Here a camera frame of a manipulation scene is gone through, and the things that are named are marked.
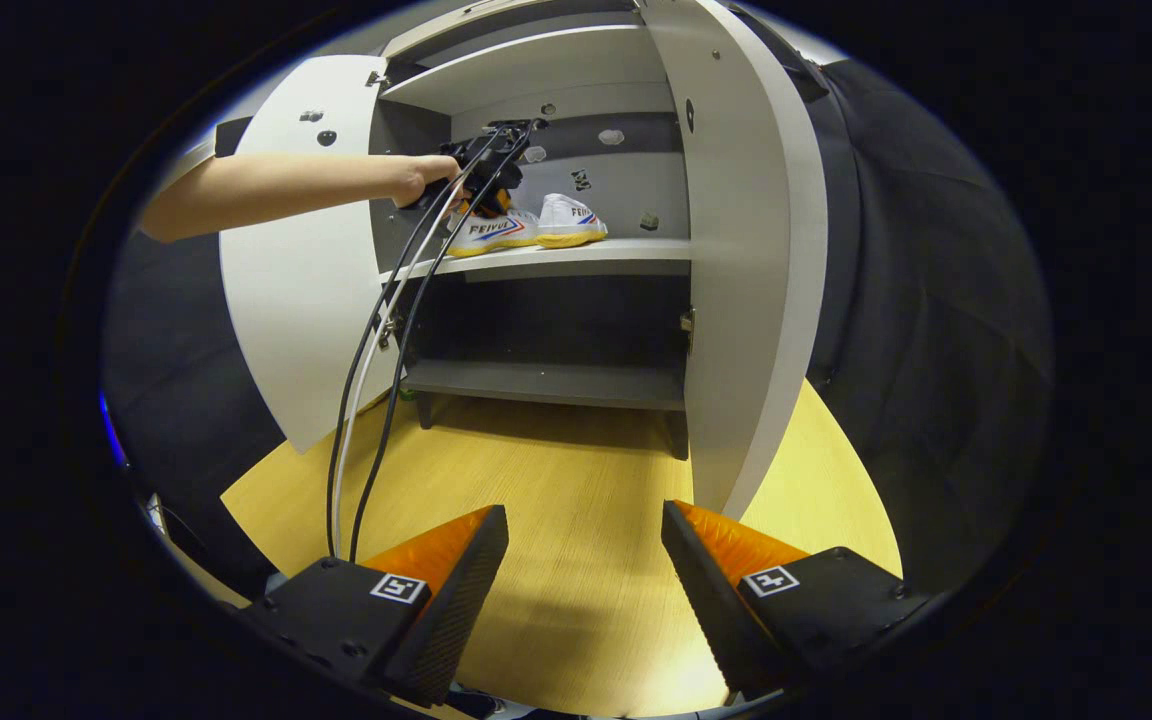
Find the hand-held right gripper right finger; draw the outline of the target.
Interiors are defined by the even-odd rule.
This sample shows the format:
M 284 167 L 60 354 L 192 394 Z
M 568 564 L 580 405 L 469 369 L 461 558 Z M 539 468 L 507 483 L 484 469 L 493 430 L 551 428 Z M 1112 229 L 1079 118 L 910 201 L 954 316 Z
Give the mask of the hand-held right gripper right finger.
M 660 541 L 723 683 L 749 700 L 856 669 L 932 607 L 851 548 L 809 553 L 680 500 L 664 502 Z

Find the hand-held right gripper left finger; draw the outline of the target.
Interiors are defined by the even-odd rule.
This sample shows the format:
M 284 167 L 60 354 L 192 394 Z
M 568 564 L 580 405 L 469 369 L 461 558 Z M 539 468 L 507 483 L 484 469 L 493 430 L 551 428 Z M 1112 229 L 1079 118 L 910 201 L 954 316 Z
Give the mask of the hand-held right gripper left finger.
M 317 560 L 241 621 L 353 691 L 442 705 L 508 543 L 506 507 L 484 506 L 362 562 Z

